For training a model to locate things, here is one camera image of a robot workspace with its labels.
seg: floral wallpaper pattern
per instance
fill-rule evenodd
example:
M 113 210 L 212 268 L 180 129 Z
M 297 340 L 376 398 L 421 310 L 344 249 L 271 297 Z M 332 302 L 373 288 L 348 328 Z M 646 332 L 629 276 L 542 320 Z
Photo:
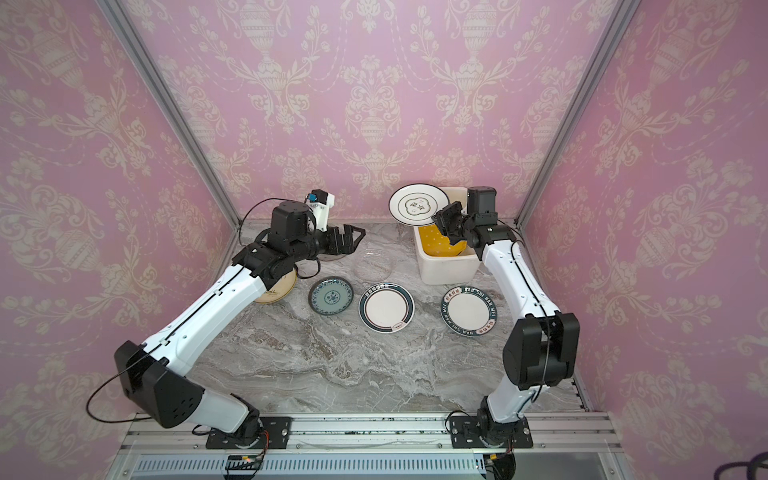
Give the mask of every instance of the floral wallpaper pattern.
M 642 2 L 528 225 L 639 479 L 768 449 L 766 15 Z
M 95 2 L 0 2 L 3 478 L 102 478 L 84 402 L 204 291 L 231 228 Z M 135 406 L 118 384 L 93 403 Z
M 122 3 L 241 214 L 323 186 L 390 218 L 415 182 L 516 215 L 615 0 Z

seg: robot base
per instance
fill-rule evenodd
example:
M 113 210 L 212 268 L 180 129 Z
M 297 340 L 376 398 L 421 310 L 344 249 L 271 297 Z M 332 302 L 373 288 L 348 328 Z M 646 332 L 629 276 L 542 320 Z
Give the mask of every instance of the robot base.
M 290 417 L 260 417 L 264 430 L 270 435 L 269 450 L 285 450 L 288 446 L 290 436 Z M 251 446 L 252 449 L 261 450 L 264 448 L 266 436 L 260 436 L 256 443 Z M 205 442 L 205 448 L 209 450 L 234 450 L 237 446 L 232 442 L 231 437 L 217 430 L 208 435 Z
M 488 410 L 488 397 L 480 403 L 477 417 L 456 416 L 449 420 L 451 444 L 454 449 L 482 449 L 509 446 L 513 449 L 532 449 L 533 439 L 528 420 L 518 422 L 494 422 Z

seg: transparent bowl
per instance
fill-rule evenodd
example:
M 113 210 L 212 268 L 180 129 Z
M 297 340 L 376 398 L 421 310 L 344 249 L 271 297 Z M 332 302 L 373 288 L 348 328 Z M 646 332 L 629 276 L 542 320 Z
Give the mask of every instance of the transparent bowl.
M 383 282 L 392 275 L 395 259 L 384 250 L 368 249 L 360 252 L 356 258 L 353 273 L 365 282 Z

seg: white box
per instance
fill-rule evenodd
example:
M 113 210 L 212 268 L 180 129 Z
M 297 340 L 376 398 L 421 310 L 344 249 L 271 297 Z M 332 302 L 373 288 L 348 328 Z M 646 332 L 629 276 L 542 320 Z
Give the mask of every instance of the white box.
M 448 195 L 449 202 L 462 202 L 466 208 L 467 189 L 465 187 L 440 187 Z M 467 283 L 477 273 L 480 260 L 472 248 L 466 248 L 456 257 L 432 257 L 424 253 L 419 228 L 413 227 L 413 237 L 416 244 L 416 261 L 422 282 L 427 285 L 448 285 L 450 283 Z

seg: black mounting plate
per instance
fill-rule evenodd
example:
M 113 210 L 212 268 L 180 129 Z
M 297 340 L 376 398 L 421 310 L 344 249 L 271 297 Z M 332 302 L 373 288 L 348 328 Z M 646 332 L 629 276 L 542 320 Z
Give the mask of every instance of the black mounting plate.
M 290 417 L 261 417 L 261 422 L 264 424 L 264 429 L 270 435 L 269 450 L 285 450 L 288 447 L 288 438 L 290 437 L 290 421 Z M 250 449 L 263 449 L 265 438 L 265 435 L 260 436 L 257 442 L 253 444 Z M 208 435 L 208 440 L 205 442 L 205 448 L 209 450 L 237 449 L 231 440 L 227 440 L 225 435 L 222 435 L 221 432 L 217 431 L 213 431 Z
M 451 445 L 454 449 L 487 449 L 492 445 L 486 445 L 480 439 L 480 425 L 475 416 L 452 416 L 449 420 L 451 432 Z M 509 437 L 509 446 L 514 449 L 532 449 L 533 439 L 531 429 L 528 427 L 528 419 L 523 417 L 515 423 L 515 430 Z M 500 445 L 500 449 L 507 449 L 506 445 Z

